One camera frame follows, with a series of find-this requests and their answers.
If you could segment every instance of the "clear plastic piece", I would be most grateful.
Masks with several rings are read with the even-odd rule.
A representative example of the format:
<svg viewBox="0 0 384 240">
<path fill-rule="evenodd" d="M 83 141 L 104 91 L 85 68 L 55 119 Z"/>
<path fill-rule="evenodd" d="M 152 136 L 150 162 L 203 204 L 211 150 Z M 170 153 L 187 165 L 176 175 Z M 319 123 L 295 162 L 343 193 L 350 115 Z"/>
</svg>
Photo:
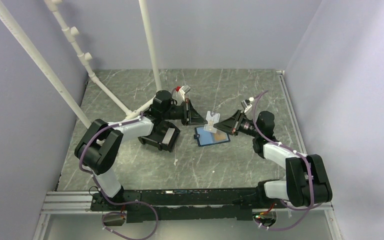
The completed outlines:
<svg viewBox="0 0 384 240">
<path fill-rule="evenodd" d="M 219 122 L 220 113 L 207 111 L 205 120 L 208 123 L 204 125 L 204 130 L 213 134 L 217 133 L 217 128 L 214 127 L 214 124 Z"/>
</svg>

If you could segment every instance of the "marble surface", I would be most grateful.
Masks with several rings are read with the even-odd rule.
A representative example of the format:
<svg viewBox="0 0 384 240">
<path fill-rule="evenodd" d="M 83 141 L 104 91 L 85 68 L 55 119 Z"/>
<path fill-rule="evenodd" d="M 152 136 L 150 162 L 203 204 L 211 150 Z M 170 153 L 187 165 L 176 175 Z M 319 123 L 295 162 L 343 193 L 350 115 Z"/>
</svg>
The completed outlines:
<svg viewBox="0 0 384 240">
<path fill-rule="evenodd" d="M 137 109 L 155 94 L 150 69 L 99 70 L 96 75 L 130 110 Z M 275 115 L 275 136 L 282 143 L 298 149 L 298 141 L 288 112 L 279 78 L 273 69 L 170 69 L 162 70 L 163 88 L 189 85 L 194 108 L 205 116 L 220 113 L 225 120 L 242 109 L 241 101 L 269 92 L 258 104 L 258 112 Z M 93 82 L 89 82 L 81 104 L 87 117 L 106 122 L 124 119 L 125 113 Z M 159 151 L 134 139 L 122 144 L 115 161 L 118 180 L 125 189 L 190 189 L 255 187 L 259 181 L 279 179 L 285 171 L 275 163 L 260 158 L 253 151 L 252 137 L 239 134 L 231 142 L 199 147 L 193 139 L 196 126 L 183 126 L 173 152 Z M 58 191 L 84 191 L 94 183 L 79 170 L 74 148 L 86 132 L 77 121 L 58 184 Z"/>
</svg>

